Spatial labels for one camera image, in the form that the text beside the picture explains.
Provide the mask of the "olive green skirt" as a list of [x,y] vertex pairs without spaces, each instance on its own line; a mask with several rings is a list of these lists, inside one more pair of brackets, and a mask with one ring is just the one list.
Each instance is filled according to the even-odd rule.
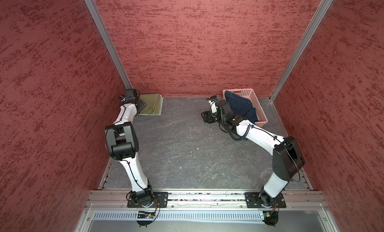
[[140,113],[140,115],[159,115],[161,97],[162,95],[160,93],[142,94],[140,99],[147,104],[147,107]]

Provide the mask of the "blue denim skirt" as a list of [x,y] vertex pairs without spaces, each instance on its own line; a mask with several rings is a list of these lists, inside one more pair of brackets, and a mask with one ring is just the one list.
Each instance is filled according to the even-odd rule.
[[259,122],[257,110],[249,99],[241,97],[228,90],[225,91],[225,99],[235,115],[240,115],[253,124]]

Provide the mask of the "floral pastel skirt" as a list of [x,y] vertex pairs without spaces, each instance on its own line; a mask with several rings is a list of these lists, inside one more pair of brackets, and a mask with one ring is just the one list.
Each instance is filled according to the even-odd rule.
[[162,114],[162,110],[163,110],[163,104],[164,104],[164,97],[162,96],[161,97],[161,103],[160,103],[160,110],[159,110],[159,115]]

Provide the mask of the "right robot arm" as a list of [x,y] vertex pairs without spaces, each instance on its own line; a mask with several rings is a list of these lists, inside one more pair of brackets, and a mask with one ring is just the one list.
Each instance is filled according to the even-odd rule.
[[278,204],[278,198],[305,165],[297,140],[268,132],[241,115],[232,112],[229,103],[216,96],[207,98],[210,109],[202,112],[205,123],[217,123],[234,141],[249,140],[272,156],[272,174],[259,193],[259,203],[264,208]]

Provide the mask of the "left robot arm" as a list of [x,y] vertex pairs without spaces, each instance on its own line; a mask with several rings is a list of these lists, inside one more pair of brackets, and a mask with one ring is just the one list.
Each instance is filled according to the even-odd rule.
[[149,208],[155,203],[155,195],[138,158],[139,140],[133,126],[137,113],[134,102],[122,102],[117,119],[112,125],[105,127],[105,147],[110,157],[120,162],[128,175],[131,192],[127,200]]

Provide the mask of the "pink plastic basket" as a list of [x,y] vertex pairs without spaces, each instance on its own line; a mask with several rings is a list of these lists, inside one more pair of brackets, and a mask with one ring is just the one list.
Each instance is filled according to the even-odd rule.
[[241,89],[224,89],[223,90],[223,99],[225,99],[225,92],[229,91],[234,94],[237,94],[240,97],[249,99],[253,105],[253,107],[256,109],[256,115],[258,117],[258,122],[255,123],[258,127],[263,127],[267,122],[268,119],[260,105],[260,102],[252,88],[241,88]]

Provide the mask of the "left circuit board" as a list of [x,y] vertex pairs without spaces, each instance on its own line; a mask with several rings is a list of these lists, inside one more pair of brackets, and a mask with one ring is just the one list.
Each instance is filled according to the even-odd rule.
[[156,216],[157,216],[157,213],[155,212],[139,211],[137,218],[144,219],[144,220],[154,220]]

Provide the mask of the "circuit board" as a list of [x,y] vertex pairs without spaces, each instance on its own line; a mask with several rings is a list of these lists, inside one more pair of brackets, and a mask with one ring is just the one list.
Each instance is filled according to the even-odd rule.
[[274,211],[274,212],[263,211],[263,216],[264,216],[264,220],[272,220],[272,219],[274,220],[279,218],[279,213],[277,211]]
[[156,216],[157,216],[157,213],[155,212],[139,211],[137,218],[144,219],[144,220],[154,220]]

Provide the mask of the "right circuit board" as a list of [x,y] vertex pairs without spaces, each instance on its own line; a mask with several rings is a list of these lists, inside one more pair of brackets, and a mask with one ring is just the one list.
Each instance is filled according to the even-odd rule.
[[274,220],[279,218],[279,213],[277,211],[274,211],[274,212],[263,211],[263,216],[264,216],[264,220],[272,220],[272,219]]

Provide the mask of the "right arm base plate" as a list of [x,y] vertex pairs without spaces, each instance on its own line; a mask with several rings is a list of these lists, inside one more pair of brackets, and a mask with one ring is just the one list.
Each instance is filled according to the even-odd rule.
[[267,193],[245,193],[245,202],[249,209],[285,209],[287,207],[282,193],[275,198]]

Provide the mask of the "left corner aluminium post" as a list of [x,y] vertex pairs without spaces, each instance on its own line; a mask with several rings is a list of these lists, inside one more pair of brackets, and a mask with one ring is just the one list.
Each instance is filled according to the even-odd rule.
[[103,42],[112,58],[112,61],[120,75],[120,78],[122,80],[122,83],[124,85],[125,90],[132,89],[132,84],[130,82],[130,79],[127,75],[127,72],[123,66],[123,63],[118,55],[118,52],[114,46],[114,43],[108,33],[107,27],[105,26],[105,23],[102,19],[102,16],[97,8],[95,0],[84,0],[88,11],[91,14],[91,17],[99,31],[99,34],[101,35]]

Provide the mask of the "corner aluminium post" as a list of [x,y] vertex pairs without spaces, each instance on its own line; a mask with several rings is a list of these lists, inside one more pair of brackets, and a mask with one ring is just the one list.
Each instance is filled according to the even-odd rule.
[[84,0],[88,11],[91,14],[91,17],[99,31],[99,34],[101,35],[103,42],[112,58],[112,61],[120,75],[120,78],[122,80],[122,83],[124,85],[125,90],[132,89],[132,84],[130,82],[130,79],[127,75],[127,72],[123,66],[123,63],[118,55],[118,52],[114,46],[114,43],[108,33],[107,27],[105,26],[105,23],[102,19],[102,16],[97,8],[95,0]]
[[287,66],[285,67],[280,79],[278,80],[275,88],[273,89],[271,95],[269,96],[270,103],[274,103],[280,90],[283,88],[283,85],[285,84],[286,80],[288,79],[291,72],[293,71],[295,65],[299,61],[301,55],[303,54],[304,50],[306,49],[308,43],[310,42],[312,36],[314,35],[315,31],[317,30],[318,26],[320,25],[321,21],[323,20],[326,12],[329,10],[333,1],[334,0],[321,0],[319,6],[317,7],[313,17],[311,18],[305,32],[303,33],[301,40],[298,43],[293,55],[291,56],[291,58],[287,64]]

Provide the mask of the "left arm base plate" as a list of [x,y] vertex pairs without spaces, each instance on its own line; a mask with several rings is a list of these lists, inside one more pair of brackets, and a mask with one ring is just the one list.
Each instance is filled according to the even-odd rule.
[[131,192],[127,194],[127,208],[163,209],[167,207],[168,192]]

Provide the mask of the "aluminium front rail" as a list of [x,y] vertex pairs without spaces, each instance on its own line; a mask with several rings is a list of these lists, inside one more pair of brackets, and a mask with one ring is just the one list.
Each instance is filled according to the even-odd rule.
[[[240,211],[327,211],[328,203],[320,191],[283,191],[271,207],[263,207],[256,191],[244,190],[155,190],[154,207],[165,210]],[[85,207],[101,210],[137,209],[128,190],[91,191]]]

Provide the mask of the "right corner aluminium post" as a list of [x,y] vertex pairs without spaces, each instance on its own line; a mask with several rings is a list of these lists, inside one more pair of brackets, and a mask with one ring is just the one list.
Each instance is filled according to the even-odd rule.
[[321,0],[319,6],[317,7],[313,17],[311,18],[305,32],[303,33],[301,40],[298,43],[293,55],[291,56],[291,58],[287,64],[287,66],[285,67],[280,79],[278,80],[275,88],[273,89],[271,95],[269,96],[270,103],[274,103],[280,90],[283,88],[283,85],[285,84],[286,80],[288,79],[291,72],[293,71],[295,65],[299,61],[301,55],[303,54],[304,50],[306,49],[308,43],[310,42],[312,36],[314,35],[315,31],[317,30],[318,26],[320,25],[321,21],[323,20],[326,12],[329,10],[333,1],[334,0]]

